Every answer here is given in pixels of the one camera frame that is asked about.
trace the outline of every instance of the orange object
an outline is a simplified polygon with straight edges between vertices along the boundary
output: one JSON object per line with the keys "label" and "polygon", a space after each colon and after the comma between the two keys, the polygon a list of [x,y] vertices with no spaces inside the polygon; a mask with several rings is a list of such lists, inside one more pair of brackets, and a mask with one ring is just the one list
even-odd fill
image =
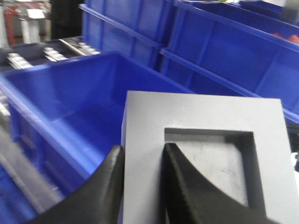
{"label": "orange object", "polygon": [[280,35],[279,33],[273,33],[272,35],[274,35],[274,36],[278,36],[278,37],[280,37],[280,38],[282,38],[282,39],[285,39],[282,35]]}
{"label": "orange object", "polygon": [[298,43],[299,44],[299,37],[297,35],[292,35],[288,38],[289,41],[293,43]]}

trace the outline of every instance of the rectangular cutout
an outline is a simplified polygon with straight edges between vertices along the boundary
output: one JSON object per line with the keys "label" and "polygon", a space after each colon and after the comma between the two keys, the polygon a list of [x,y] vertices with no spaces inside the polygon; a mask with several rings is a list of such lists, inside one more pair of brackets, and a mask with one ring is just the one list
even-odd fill
{"label": "rectangular cutout", "polygon": [[212,184],[265,214],[252,132],[165,128],[164,142],[174,142]]}

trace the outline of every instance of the blue plastic bin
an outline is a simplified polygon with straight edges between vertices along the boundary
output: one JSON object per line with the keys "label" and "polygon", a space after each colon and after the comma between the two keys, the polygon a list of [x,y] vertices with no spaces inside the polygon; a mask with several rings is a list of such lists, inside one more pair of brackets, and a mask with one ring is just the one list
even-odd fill
{"label": "blue plastic bin", "polygon": [[165,46],[87,7],[84,10],[83,40],[101,52],[119,51],[144,65],[158,69],[159,50]]}
{"label": "blue plastic bin", "polygon": [[176,12],[173,0],[86,0],[85,3],[153,41],[169,40]]}
{"label": "blue plastic bin", "polygon": [[167,51],[242,93],[282,99],[288,120],[299,122],[299,45],[270,34],[299,35],[298,27],[226,3],[175,5]]}
{"label": "blue plastic bin", "polygon": [[12,109],[12,136],[66,194],[120,144],[128,90],[192,93],[116,53],[3,73],[0,88]]}
{"label": "blue plastic bin", "polygon": [[29,201],[0,165],[0,223],[20,224],[36,215]]}

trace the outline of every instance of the metal bracket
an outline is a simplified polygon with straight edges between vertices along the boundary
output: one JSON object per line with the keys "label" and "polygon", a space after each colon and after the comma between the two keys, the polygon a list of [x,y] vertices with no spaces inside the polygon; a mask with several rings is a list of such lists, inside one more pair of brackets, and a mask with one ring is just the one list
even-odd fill
{"label": "metal bracket", "polygon": [[9,64],[15,69],[26,69],[32,65],[17,53],[8,54]]}
{"label": "metal bracket", "polygon": [[67,59],[65,56],[63,56],[53,48],[44,48],[44,53],[46,54],[46,58],[53,62],[63,61]]}

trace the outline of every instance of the gray metal block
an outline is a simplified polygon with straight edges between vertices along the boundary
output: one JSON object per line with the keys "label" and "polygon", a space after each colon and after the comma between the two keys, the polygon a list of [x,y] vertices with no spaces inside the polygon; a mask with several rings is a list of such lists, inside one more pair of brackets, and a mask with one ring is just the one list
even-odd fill
{"label": "gray metal block", "polygon": [[299,199],[279,99],[129,91],[123,223],[164,224],[160,167],[175,142],[201,173],[238,202],[282,224]]}

